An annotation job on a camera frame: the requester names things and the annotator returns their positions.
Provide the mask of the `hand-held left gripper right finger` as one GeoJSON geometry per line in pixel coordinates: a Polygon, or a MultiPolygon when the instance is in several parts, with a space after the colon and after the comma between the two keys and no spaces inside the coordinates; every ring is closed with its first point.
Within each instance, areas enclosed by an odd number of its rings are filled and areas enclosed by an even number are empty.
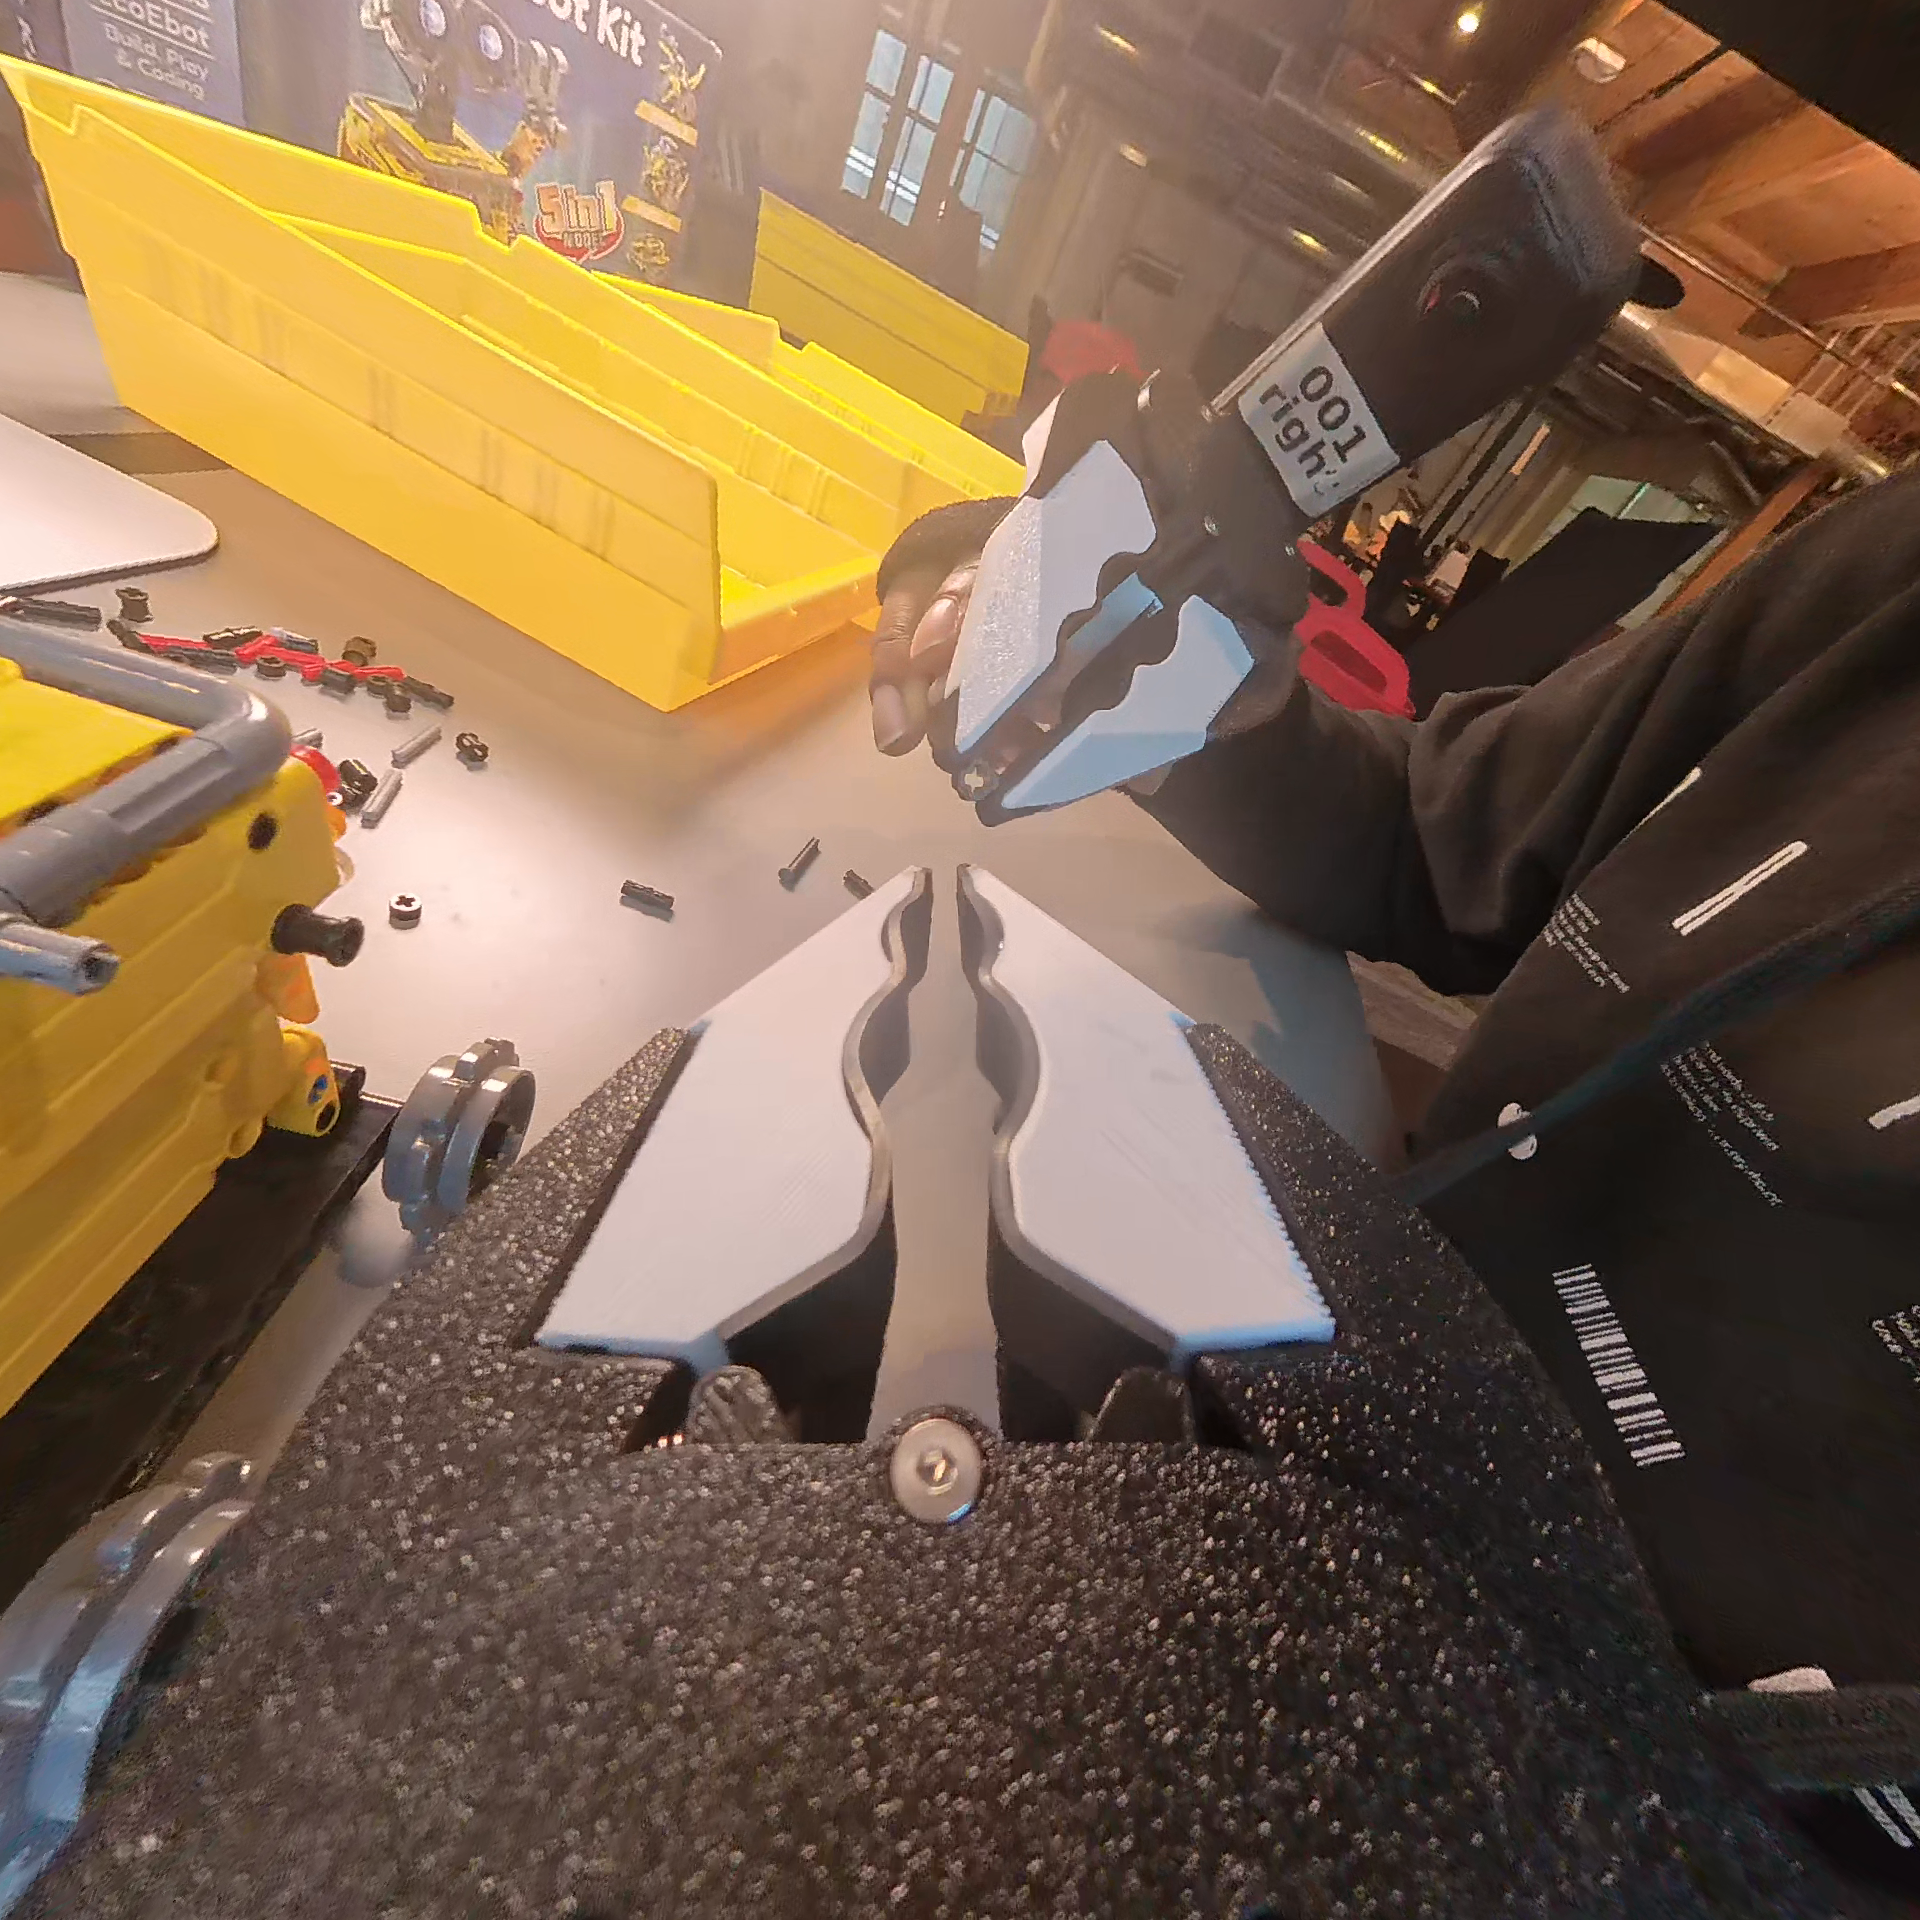
{"type": "Polygon", "coordinates": [[[993,1087],[1000,1415],[1096,1415],[1131,1372],[1319,1350],[1333,1310],[1221,1102],[1195,1023],[987,871],[961,871],[993,1087]]]}

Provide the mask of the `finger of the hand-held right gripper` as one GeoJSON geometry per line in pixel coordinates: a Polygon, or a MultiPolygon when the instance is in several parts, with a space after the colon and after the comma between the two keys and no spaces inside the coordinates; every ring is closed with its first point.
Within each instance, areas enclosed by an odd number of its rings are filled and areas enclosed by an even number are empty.
{"type": "Polygon", "coordinates": [[[985,798],[1002,825],[1162,775],[1207,747],[1256,676],[1248,634],[1199,596],[1113,639],[1077,675],[1058,721],[1007,763],[985,798]]]}
{"type": "Polygon", "coordinates": [[[1046,492],[1023,492],[990,535],[952,653],[952,783],[990,796],[1031,755],[1056,759],[1045,796],[1085,796],[1160,761],[1136,715],[1141,639],[1160,601],[1138,578],[1157,524],[1115,446],[1080,452],[1046,492]]]}

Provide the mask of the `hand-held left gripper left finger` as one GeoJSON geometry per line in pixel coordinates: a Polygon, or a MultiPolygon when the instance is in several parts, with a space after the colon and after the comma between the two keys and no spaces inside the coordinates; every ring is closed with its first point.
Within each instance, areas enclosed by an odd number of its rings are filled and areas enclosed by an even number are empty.
{"type": "Polygon", "coordinates": [[[726,1362],[866,1255],[893,1188],[929,873],[901,871],[718,1002],[542,1322],[552,1353],[726,1362]]]}

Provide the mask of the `yellow storage bin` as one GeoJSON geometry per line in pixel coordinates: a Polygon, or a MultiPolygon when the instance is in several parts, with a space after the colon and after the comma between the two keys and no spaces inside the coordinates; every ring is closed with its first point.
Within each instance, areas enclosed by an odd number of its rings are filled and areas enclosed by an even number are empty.
{"type": "Polygon", "coordinates": [[[1007,418],[1023,390],[1023,339],[769,190],[750,308],[958,426],[1007,418]]]}
{"type": "Polygon", "coordinates": [[[893,457],[901,469],[897,531],[952,501],[1007,499],[1023,486],[1007,454],[829,349],[815,343],[790,345],[773,317],[634,279],[614,286],[629,299],[743,359],[785,394],[893,457]]]}
{"type": "Polygon", "coordinates": [[[462,316],[495,271],[271,207],[398,180],[5,59],[119,399],[639,702],[673,711],[872,609],[872,556],[637,405],[462,316]]]}

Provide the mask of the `yellow toy brick vehicle model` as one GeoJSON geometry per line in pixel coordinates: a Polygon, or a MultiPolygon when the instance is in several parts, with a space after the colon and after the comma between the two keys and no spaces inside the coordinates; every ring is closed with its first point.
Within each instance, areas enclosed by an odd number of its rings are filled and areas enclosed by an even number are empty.
{"type": "Polygon", "coordinates": [[[146,1478],[178,1403],[377,1154],[426,1236],[535,1115],[503,1041],[401,1108],[328,1057],[337,820],[249,687],[5,620],[5,1417],[66,1391],[5,1445],[5,1916],[255,1500],[230,1451],[146,1478]]]}

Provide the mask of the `pile of black brick parts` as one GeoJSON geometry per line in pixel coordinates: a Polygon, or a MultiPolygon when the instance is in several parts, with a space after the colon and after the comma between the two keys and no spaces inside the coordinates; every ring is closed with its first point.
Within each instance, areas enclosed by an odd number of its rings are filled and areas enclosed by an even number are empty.
{"type": "MultiPolygon", "coordinates": [[[[342,659],[327,659],[319,647],[305,635],[280,628],[230,628],[213,631],[200,638],[178,638],[154,634],[149,626],[135,625],[119,614],[104,620],[98,609],[83,603],[67,603],[64,599],[5,595],[5,657],[25,660],[18,652],[25,647],[29,628],[45,628],[48,634],[64,634],[64,657],[74,650],[88,657],[104,659],[107,642],[117,644],[127,659],[149,660],[154,668],[168,666],[186,676],[229,678],[241,673],[253,673],[263,681],[296,681],[309,687],[335,692],[339,697],[354,695],[358,687],[381,702],[391,713],[408,713],[411,705],[424,705],[434,713],[453,708],[453,695],[422,678],[407,676],[395,662],[377,660],[374,647],[365,638],[352,638],[342,659]]],[[[407,737],[391,749],[391,769],[401,771],[417,756],[430,751],[441,738],[443,727],[434,723],[422,732],[407,737]]],[[[480,769],[489,763],[490,747],[480,733],[456,732],[450,737],[459,763],[480,769]]],[[[318,779],[328,803],[337,803],[347,811],[361,811],[374,818],[371,796],[389,782],[386,775],[374,779],[369,769],[357,759],[313,759],[319,769],[318,779]]]]}

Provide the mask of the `person's right forearm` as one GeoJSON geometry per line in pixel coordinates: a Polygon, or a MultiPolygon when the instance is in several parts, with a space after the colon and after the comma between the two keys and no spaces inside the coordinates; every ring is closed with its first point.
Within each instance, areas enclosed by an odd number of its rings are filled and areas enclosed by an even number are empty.
{"type": "Polygon", "coordinates": [[[1778,839],[1739,825],[1734,737],[1800,676],[1811,626],[1736,583],[1528,687],[1421,723],[1286,678],[1253,732],[1179,761],[1141,809],[1269,918],[1440,993],[1494,989],[1558,908],[1654,921],[1778,839]]]}

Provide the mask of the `grey desk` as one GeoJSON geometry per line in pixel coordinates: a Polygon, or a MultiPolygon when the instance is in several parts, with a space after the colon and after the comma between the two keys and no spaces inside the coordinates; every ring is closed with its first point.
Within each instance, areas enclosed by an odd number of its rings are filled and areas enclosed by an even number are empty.
{"type": "Polygon", "coordinates": [[[1347,962],[1266,924],[1141,809],[1103,798],[985,831],[927,756],[875,755],[862,638],[834,638],[672,713],[342,535],[117,403],[83,297],[5,276],[5,414],[146,475],[203,513],[217,551],[149,573],[158,626],[273,625],[377,639],[453,695],[448,745],[403,778],[381,825],[344,837],[327,903],[367,926],[361,957],[319,971],[322,1035],[367,1086],[403,1097],[438,1057],[515,1045],[537,1078],[535,1143],[665,1027],[701,1015],[866,879],[933,873],[927,971],[909,1060],[882,1100],[896,1146],[897,1283],[870,1423],[952,1405],[995,1426],[987,1299],[992,1086],[958,955],[954,883],[985,866],[1198,1021],[1218,1023],[1366,1158],[1401,1161],[1401,1122],[1347,962]],[[776,873],[819,852],[792,892],[776,873]],[[618,883],[672,894],[629,909],[618,883]]]}

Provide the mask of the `orange beanbag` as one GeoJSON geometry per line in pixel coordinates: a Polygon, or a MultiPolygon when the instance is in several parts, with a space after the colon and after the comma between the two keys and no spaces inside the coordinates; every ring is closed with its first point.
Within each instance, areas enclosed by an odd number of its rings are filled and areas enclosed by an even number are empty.
{"type": "Polygon", "coordinates": [[[1038,374],[1056,388],[1082,378],[1127,374],[1145,381],[1138,348],[1103,319],[1053,317],[1038,353],[1038,374]]]}

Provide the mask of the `building windows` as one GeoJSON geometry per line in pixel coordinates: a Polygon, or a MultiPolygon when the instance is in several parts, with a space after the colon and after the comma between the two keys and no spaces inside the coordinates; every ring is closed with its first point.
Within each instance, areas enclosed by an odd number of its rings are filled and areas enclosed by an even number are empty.
{"type": "Polygon", "coordinates": [[[1040,121],[1016,81],[966,67],[949,39],[919,39],[896,7],[879,13],[839,182],[843,211],[879,252],[949,250],[985,268],[1038,149],[1040,121]]]}

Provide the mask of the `person in black hoodie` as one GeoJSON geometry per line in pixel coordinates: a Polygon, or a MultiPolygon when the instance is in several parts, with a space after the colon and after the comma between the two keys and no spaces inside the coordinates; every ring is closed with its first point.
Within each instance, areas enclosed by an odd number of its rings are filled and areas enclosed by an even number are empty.
{"type": "Polygon", "coordinates": [[[1424,1138],[1698,1678],[1858,1743],[1915,1722],[1915,533],[1904,470],[1707,595],[1811,626],[1711,788],[1778,846],[1654,921],[1584,883],[1424,1138]]]}

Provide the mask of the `printed cardboard toy box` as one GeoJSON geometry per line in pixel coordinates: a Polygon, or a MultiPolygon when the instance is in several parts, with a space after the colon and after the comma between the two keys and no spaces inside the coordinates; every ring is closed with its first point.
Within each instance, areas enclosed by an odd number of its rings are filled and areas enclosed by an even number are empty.
{"type": "Polygon", "coordinates": [[[473,204],[592,271],[670,282],[721,47],[651,3],[18,5],[19,45],[153,105],[473,204]]]}

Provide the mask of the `white book stand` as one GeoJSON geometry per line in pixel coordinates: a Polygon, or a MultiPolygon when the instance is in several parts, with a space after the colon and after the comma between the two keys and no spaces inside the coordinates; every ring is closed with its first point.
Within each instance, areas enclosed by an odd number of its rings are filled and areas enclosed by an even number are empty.
{"type": "Polygon", "coordinates": [[[217,547],[199,509],[2,418],[5,596],[178,569],[217,547]]]}

